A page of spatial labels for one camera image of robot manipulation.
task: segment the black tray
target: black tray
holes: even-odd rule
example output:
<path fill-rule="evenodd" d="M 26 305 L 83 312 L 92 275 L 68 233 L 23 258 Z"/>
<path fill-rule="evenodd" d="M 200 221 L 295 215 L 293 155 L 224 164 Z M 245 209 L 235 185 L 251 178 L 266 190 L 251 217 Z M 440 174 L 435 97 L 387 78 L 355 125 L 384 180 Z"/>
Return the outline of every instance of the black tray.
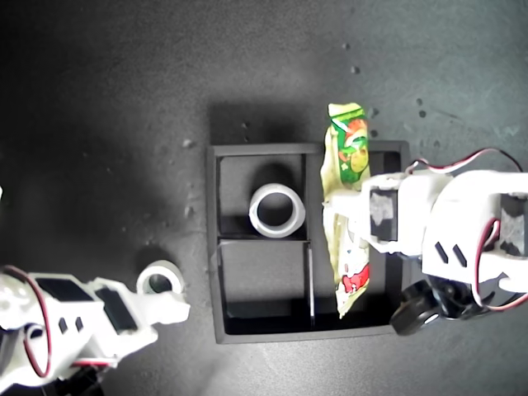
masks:
<path fill-rule="evenodd" d="M 370 250 L 370 284 L 338 318 L 323 234 L 322 144 L 212 146 L 207 155 L 210 287 L 217 343 L 277 342 L 392 332 L 389 319 L 410 283 L 410 266 Z M 372 174 L 408 165 L 405 142 L 371 142 Z M 251 226 L 249 201 L 260 186 L 293 188 L 306 207 L 304 225 L 269 239 Z"/>

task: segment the black wheel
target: black wheel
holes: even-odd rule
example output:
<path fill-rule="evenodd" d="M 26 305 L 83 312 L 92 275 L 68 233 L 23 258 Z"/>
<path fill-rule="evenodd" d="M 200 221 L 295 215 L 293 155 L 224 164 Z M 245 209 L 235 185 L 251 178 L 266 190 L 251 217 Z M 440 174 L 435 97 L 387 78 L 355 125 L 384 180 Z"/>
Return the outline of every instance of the black wheel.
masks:
<path fill-rule="evenodd" d="M 441 316 L 441 306 L 425 280 L 410 285 L 402 293 L 402 303 L 390 319 L 400 336 L 414 334 Z"/>
<path fill-rule="evenodd" d="M 471 294 L 471 288 L 465 283 L 454 280 L 447 280 L 429 276 L 429 285 L 434 290 L 434 295 L 438 304 L 441 306 L 442 316 L 447 319 L 469 319 L 483 314 L 488 314 L 490 311 L 486 308 L 478 306 Z M 488 304 L 493 296 L 490 295 L 483 298 L 483 302 Z"/>

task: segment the white robotic arm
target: white robotic arm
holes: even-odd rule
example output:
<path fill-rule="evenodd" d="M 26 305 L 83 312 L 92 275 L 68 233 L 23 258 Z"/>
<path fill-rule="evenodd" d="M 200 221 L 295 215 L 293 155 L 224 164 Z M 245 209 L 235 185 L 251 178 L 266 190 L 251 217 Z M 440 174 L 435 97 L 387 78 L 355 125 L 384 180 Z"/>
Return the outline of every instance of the white robotic arm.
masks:
<path fill-rule="evenodd" d="M 453 177 L 434 171 L 372 177 L 360 192 L 335 191 L 324 204 L 345 215 L 349 232 L 379 252 L 420 257 L 424 274 L 471 285 L 481 307 L 504 310 L 528 299 L 492 307 L 479 296 L 480 282 L 503 273 L 507 278 L 499 287 L 528 291 L 526 257 L 512 256 L 496 243 L 506 237 L 500 227 L 506 217 L 502 202 L 524 205 L 528 173 L 470 171 Z M 519 232 L 524 235 L 524 228 Z"/>
<path fill-rule="evenodd" d="M 158 339 L 153 324 L 188 318 L 190 305 L 178 291 L 136 294 L 113 280 L 83 284 L 71 275 L 4 267 L 0 393 L 12 384 L 64 380 L 84 366 L 116 367 L 123 357 Z"/>

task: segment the green snack package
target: green snack package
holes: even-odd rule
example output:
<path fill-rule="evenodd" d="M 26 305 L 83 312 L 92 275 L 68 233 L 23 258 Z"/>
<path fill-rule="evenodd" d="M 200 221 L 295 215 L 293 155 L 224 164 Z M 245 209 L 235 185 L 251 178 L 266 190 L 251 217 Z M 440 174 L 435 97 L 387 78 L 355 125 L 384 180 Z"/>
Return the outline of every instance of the green snack package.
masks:
<path fill-rule="evenodd" d="M 325 135 L 321 166 L 324 200 L 337 189 L 361 189 L 370 177 L 365 111 L 356 103 L 328 105 L 331 125 Z M 369 284 L 369 246 L 348 230 L 348 219 L 323 209 L 323 227 L 336 284 L 337 310 L 342 318 Z"/>

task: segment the red wire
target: red wire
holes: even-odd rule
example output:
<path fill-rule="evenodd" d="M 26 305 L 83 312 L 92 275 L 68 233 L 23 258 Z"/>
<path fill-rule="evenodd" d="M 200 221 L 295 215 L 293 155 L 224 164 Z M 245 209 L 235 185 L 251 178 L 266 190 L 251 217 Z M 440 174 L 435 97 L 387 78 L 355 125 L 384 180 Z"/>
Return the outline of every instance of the red wire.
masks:
<path fill-rule="evenodd" d="M 480 236 L 480 240 L 478 241 L 478 245 L 477 245 L 477 256 L 475 258 L 475 284 L 474 284 L 474 288 L 475 288 L 475 293 L 477 294 L 477 296 L 480 298 L 480 291 L 479 291 L 479 268 L 480 268 L 480 257 L 482 256 L 482 252 L 483 252 L 483 249 L 484 249 L 484 244 L 486 243 L 486 241 L 488 240 L 488 234 L 489 234 L 489 231 L 491 229 L 491 227 L 496 223 L 498 222 L 498 231 L 500 231 L 500 227 L 501 227 L 501 221 L 499 219 L 496 219 L 496 218 L 492 218 L 490 219 L 486 225 L 484 226 L 484 231 L 482 232 L 482 235 Z M 480 304 L 482 305 L 483 307 L 486 307 L 492 311 L 506 311 L 508 309 L 511 309 L 511 308 L 514 308 L 518 305 L 521 305 L 522 303 L 526 302 L 528 300 L 528 293 L 522 295 L 521 297 L 519 297 L 518 299 L 512 301 L 511 303 L 508 303 L 508 304 L 504 304 L 504 305 L 499 305 L 499 306 L 493 306 L 493 305 L 486 305 L 486 304 Z"/>
<path fill-rule="evenodd" d="M 30 361 L 31 367 L 33 368 L 33 371 L 35 374 L 37 374 L 41 378 L 45 378 L 50 374 L 51 370 L 51 337 L 50 337 L 50 321 L 48 319 L 48 309 L 46 308 L 46 303 L 44 300 L 44 296 L 42 293 L 40 293 L 39 286 L 27 275 L 24 271 L 19 270 L 15 266 L 5 266 L 3 268 L 3 271 L 12 271 L 24 278 L 24 280 L 29 284 L 31 289 L 33 290 L 33 293 L 35 293 L 35 297 L 39 302 L 40 311 L 42 312 L 42 318 L 44 319 L 44 328 L 46 331 L 46 343 L 48 345 L 48 357 L 46 361 L 46 368 L 44 371 L 42 371 L 36 361 L 35 354 L 30 348 L 30 344 L 27 340 L 27 337 L 24 337 L 24 349 L 26 350 L 27 358 Z"/>
<path fill-rule="evenodd" d="M 480 154 L 489 153 L 489 152 L 502 154 L 503 156 L 505 156 L 506 158 L 508 158 L 509 160 L 511 160 L 514 163 L 515 167 L 517 168 L 517 170 L 519 172 L 522 172 L 521 165 L 514 159 L 514 157 L 512 157 L 510 154 L 508 154 L 504 150 L 501 150 L 499 148 L 494 148 L 494 147 L 481 148 L 480 150 L 477 150 L 474 153 L 471 153 L 467 157 L 464 157 L 464 158 L 462 158 L 462 159 L 460 159 L 460 160 L 458 160 L 458 161 L 456 161 L 456 162 L 454 162 L 454 163 L 452 163 L 450 165 L 444 165 L 444 166 L 431 165 L 425 158 L 418 158 L 418 159 L 415 159 L 411 163 L 411 165 L 407 168 L 407 172 L 413 173 L 414 168 L 419 163 L 422 163 L 423 165 L 425 165 L 426 167 L 428 167 L 430 169 L 436 169 L 437 171 L 441 171 L 441 170 L 447 169 L 449 167 L 455 167 L 455 166 L 457 166 L 457 165 L 459 165 L 461 163 L 464 163 L 464 162 L 466 162 L 466 161 L 468 161 L 470 159 L 471 159 L 471 161 L 473 161 L 478 156 L 480 156 Z"/>

